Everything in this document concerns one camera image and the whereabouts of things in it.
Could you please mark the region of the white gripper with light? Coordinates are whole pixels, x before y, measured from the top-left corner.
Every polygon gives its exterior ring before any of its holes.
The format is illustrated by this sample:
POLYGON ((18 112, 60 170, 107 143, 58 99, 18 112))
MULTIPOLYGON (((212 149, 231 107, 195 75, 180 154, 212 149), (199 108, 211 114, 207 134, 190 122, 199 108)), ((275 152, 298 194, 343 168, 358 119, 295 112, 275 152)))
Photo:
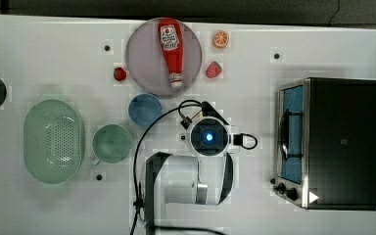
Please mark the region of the white gripper with light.
POLYGON ((216 157, 232 154, 240 148, 253 150, 259 143, 255 135, 244 133, 236 125, 228 121, 207 101, 191 101, 200 110, 193 116, 182 114, 185 103, 179 105, 180 124, 185 129, 181 139, 196 156, 216 157))

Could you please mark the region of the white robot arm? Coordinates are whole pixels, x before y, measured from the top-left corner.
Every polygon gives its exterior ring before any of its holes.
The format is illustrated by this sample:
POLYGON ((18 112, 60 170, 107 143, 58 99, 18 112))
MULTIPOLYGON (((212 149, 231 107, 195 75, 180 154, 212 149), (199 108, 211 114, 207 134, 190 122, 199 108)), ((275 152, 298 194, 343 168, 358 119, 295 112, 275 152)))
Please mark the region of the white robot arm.
POLYGON ((146 235, 224 233, 201 227, 174 226, 166 216, 168 204, 218 206, 229 196, 234 181, 232 155, 259 144, 207 101, 185 100, 173 109, 181 117, 181 140, 189 156, 156 152, 143 165, 134 206, 143 213, 146 235))

